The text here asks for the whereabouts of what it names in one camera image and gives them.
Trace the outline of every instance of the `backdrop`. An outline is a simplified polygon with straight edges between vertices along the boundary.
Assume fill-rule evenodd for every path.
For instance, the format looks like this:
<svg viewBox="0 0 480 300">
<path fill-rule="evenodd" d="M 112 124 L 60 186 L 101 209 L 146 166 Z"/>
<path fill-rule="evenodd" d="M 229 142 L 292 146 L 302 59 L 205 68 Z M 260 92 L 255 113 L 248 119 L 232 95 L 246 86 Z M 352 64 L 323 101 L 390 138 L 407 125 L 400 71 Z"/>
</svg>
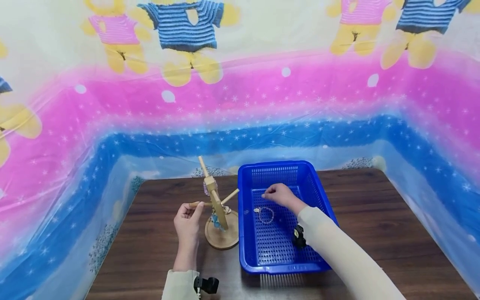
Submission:
<svg viewBox="0 0 480 300">
<path fill-rule="evenodd" d="M 202 176 L 198 155 L 215 176 L 285 159 L 381 169 L 480 297 L 479 14 L 480 0 L 3 0 L 0 299 L 83 299 L 142 182 Z"/>
</svg>

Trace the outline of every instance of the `teddy bear print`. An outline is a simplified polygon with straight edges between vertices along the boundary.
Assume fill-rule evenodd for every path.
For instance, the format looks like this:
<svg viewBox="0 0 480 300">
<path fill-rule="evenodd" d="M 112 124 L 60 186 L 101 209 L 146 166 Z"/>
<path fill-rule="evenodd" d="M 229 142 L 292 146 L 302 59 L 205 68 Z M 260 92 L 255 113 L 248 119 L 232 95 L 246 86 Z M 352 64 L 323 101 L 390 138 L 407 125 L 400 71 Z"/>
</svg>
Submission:
<svg viewBox="0 0 480 300">
<path fill-rule="evenodd" d="M 342 55 L 353 45 L 357 54 L 372 53 L 382 21 L 392 21 L 403 0 L 335 0 L 327 7 L 327 15 L 341 15 L 340 27 L 330 51 Z"/>
<path fill-rule="evenodd" d="M 98 35 L 107 54 L 110 68 L 117 72 L 125 71 L 125 64 L 138 74 L 147 72 L 144 50 L 140 39 L 150 40 L 150 33 L 126 14 L 123 0 L 113 0 L 111 6 L 97 6 L 92 0 L 84 0 L 85 5 L 95 14 L 82 24 L 89 36 Z"/>
<path fill-rule="evenodd" d="M 208 53 L 217 48 L 214 26 L 238 23 L 237 7 L 210 0 L 153 0 L 153 3 L 139 4 L 132 16 L 158 31 L 165 56 L 173 56 L 162 66 L 162 75 L 170 85 L 187 84 L 192 69 L 196 69 L 207 84 L 222 79 L 221 64 Z"/>
<path fill-rule="evenodd" d="M 480 13 L 480 0 L 405 0 L 396 35 L 381 58 L 384 70 L 408 51 L 408 63 L 416 69 L 429 68 L 435 59 L 432 38 L 443 36 L 455 13 Z"/>
<path fill-rule="evenodd" d="M 0 41 L 0 59 L 8 54 L 7 47 Z M 0 167 L 10 155 L 10 145 L 6 134 L 15 132 L 23 137 L 34 139 L 42 131 L 42 123 L 34 112 L 23 104 L 3 105 L 1 101 L 12 92 L 10 85 L 0 77 Z"/>
</svg>

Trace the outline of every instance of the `brown table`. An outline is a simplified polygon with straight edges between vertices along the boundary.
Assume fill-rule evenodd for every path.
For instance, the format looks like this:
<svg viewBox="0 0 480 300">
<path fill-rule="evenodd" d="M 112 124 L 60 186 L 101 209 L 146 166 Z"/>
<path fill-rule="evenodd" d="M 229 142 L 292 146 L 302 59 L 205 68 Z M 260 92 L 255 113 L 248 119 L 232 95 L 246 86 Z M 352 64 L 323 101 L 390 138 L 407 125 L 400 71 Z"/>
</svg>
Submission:
<svg viewBox="0 0 480 300">
<path fill-rule="evenodd" d="M 473 293 L 413 215 L 385 175 L 375 169 L 318 173 L 340 227 L 390 276 L 408 300 L 474 300 Z M 220 196 L 237 177 L 217 178 Z M 159 300 L 177 250 L 173 217 L 183 202 L 205 201 L 202 179 L 145 182 L 123 222 L 87 300 Z M 235 197 L 228 205 L 236 210 Z M 209 217 L 207 209 L 201 220 Z M 352 299 L 333 272 L 251 276 L 238 246 L 219 251 L 200 239 L 198 266 L 220 279 L 222 300 Z"/>
</svg>

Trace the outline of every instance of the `plastic basket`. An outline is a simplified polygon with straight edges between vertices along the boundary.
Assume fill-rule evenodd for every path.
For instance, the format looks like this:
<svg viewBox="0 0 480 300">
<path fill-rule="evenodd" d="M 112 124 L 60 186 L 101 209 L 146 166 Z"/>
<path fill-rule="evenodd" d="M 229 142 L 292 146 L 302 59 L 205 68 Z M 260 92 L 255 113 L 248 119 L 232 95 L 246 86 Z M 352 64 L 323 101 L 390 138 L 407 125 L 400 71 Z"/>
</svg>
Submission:
<svg viewBox="0 0 480 300">
<path fill-rule="evenodd" d="M 283 183 L 306 204 L 320 208 L 337 225 L 325 190 L 307 161 L 277 161 L 244 165 L 239 169 L 240 265 L 248 273 L 290 274 L 321 272 L 330 266 L 310 246 L 299 249 L 292 242 L 296 216 L 261 196 L 274 183 Z M 267 207 L 274 212 L 255 208 Z"/>
</svg>

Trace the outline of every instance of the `wooden jewelry stand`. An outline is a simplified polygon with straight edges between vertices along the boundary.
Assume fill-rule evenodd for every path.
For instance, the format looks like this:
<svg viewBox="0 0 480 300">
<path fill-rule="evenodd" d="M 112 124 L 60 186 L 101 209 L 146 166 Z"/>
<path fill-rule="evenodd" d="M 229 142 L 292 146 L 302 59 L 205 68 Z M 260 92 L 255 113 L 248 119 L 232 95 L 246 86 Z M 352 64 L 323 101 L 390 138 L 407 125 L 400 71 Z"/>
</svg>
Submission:
<svg viewBox="0 0 480 300">
<path fill-rule="evenodd" d="M 207 238 L 208 243 L 219 250 L 226 250 L 234 247 L 239 242 L 239 215 L 233 210 L 225 213 L 224 204 L 228 200 L 233 198 L 240 190 L 236 189 L 230 195 L 228 195 L 223 201 L 220 200 L 218 196 L 218 189 L 213 176 L 208 174 L 208 170 L 204 164 L 204 160 L 201 156 L 198 157 L 202 170 L 204 171 L 204 183 L 207 187 L 208 193 L 210 194 L 210 202 L 206 203 L 205 206 L 212 206 L 215 209 L 215 213 L 218 217 L 218 222 L 223 228 L 215 228 L 215 225 L 211 218 L 208 219 L 207 224 L 205 225 L 205 237 Z M 190 207 L 195 207 L 198 205 L 198 202 L 191 203 Z"/>
</svg>

